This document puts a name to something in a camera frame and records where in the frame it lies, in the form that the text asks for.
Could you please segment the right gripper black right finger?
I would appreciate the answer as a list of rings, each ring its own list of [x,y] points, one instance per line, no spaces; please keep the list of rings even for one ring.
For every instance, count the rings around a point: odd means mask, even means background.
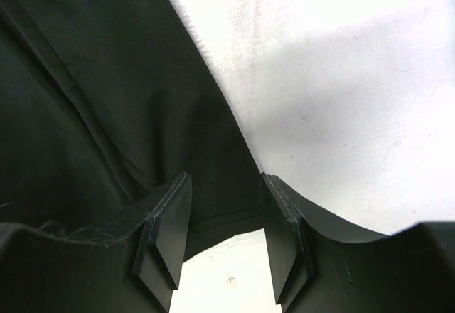
[[[358,226],[275,175],[260,183],[276,303],[283,312],[453,312],[454,224],[394,235]]]

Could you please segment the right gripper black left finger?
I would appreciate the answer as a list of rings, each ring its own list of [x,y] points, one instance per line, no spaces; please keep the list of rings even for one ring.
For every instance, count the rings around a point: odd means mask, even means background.
[[[70,235],[1,225],[2,312],[168,312],[192,202],[187,173]]]

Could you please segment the black t shirt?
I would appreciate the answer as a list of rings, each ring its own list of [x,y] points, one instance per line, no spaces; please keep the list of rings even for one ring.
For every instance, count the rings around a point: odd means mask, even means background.
[[[259,170],[169,0],[1,0],[1,219],[71,233],[177,173],[186,257],[262,227]]]

